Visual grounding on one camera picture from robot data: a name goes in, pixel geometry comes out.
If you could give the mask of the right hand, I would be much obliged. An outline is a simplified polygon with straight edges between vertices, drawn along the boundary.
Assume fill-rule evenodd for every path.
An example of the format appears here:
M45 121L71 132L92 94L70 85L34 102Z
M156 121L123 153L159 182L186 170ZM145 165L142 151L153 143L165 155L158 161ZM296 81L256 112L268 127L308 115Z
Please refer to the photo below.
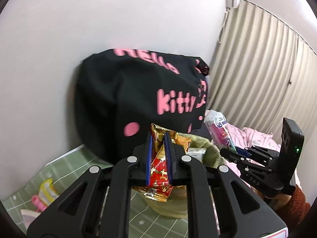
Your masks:
M257 189L253 188L253 191L262 198L274 211L284 207L291 199L291 196L279 193L274 198L268 198Z

